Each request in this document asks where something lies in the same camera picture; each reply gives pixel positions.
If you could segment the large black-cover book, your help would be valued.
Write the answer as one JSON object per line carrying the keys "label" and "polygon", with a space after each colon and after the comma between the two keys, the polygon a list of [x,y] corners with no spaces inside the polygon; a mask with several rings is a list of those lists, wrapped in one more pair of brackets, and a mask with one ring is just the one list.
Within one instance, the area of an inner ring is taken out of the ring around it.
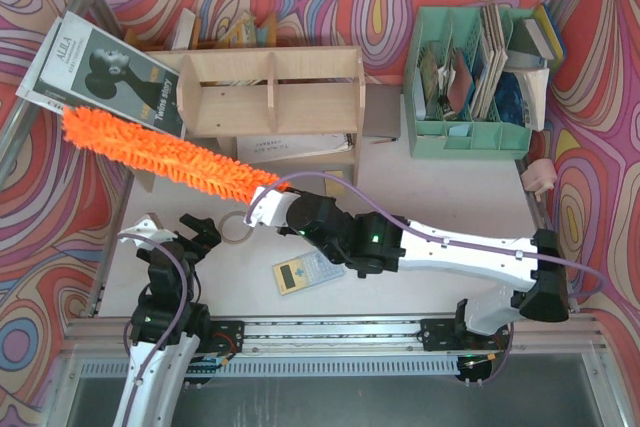
{"label": "large black-cover book", "polygon": [[17,96],[58,115],[66,106],[103,109],[181,138],[178,79],[177,71],[68,12],[54,20]]}

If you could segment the orange microfiber duster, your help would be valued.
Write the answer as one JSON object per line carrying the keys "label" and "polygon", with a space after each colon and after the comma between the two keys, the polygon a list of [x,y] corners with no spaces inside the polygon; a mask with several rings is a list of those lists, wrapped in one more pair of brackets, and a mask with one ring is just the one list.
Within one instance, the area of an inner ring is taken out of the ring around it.
{"label": "orange microfiber duster", "polygon": [[187,140],[148,130],[110,113],[88,107],[65,108],[65,139],[123,165],[166,177],[212,196],[248,204],[257,189],[287,182],[264,170],[214,153]]}

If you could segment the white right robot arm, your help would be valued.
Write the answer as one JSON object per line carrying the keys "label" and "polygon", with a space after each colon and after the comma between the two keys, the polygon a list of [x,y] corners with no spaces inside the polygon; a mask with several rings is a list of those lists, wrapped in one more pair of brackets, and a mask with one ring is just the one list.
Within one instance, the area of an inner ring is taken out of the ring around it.
{"label": "white right robot arm", "polygon": [[491,336],[521,319],[560,323],[569,318],[566,269],[555,259],[555,241],[540,230],[531,238],[498,239],[439,231],[402,216],[355,216],[335,199],[309,192],[278,193],[270,226],[305,239],[327,260],[359,278],[385,271],[423,269],[495,282],[456,307],[458,333]]}

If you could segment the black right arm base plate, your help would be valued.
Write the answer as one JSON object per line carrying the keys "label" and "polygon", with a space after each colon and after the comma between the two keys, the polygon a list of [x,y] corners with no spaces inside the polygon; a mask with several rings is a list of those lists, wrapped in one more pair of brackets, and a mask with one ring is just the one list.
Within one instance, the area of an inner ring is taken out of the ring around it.
{"label": "black right arm base plate", "polygon": [[490,336],[456,330],[453,318],[422,319],[416,340],[426,352],[453,352],[455,378],[467,388],[482,388],[504,369],[514,340],[514,324],[501,326]]}

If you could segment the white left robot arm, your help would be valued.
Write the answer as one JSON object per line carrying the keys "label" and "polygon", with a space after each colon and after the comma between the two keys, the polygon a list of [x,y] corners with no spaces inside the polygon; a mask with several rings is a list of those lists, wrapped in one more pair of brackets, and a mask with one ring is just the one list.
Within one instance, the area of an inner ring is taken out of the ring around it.
{"label": "white left robot arm", "polygon": [[115,426],[169,426],[187,368],[199,350],[213,345],[207,305],[194,299],[196,264],[221,242],[212,219],[189,214],[180,222],[191,239],[162,227],[153,214],[118,234],[134,242],[148,264],[148,284],[131,319],[125,386]]}

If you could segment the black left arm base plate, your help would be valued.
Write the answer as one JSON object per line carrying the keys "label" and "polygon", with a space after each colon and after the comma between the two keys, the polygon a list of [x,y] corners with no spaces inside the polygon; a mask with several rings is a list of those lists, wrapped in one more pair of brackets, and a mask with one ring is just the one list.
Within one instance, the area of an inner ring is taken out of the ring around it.
{"label": "black left arm base plate", "polygon": [[187,365],[182,388],[202,389],[243,350],[245,322],[214,320],[204,345],[197,348]]}

